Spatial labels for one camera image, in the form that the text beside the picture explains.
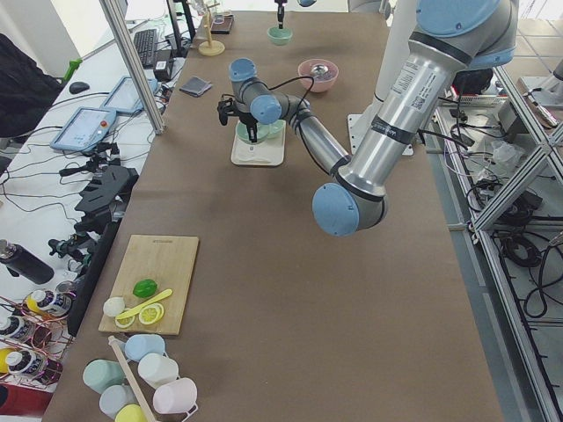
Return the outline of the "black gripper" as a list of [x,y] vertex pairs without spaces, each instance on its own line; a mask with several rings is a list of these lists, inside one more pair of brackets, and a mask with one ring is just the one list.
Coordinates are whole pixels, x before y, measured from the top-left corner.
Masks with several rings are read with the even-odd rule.
[[226,126],[228,118],[236,117],[245,126],[250,142],[258,140],[258,121],[249,112],[238,108],[237,101],[232,94],[222,94],[217,103],[218,118],[222,126]]
[[274,2],[277,4],[277,25],[279,28],[283,28],[285,17],[285,0],[275,0]]

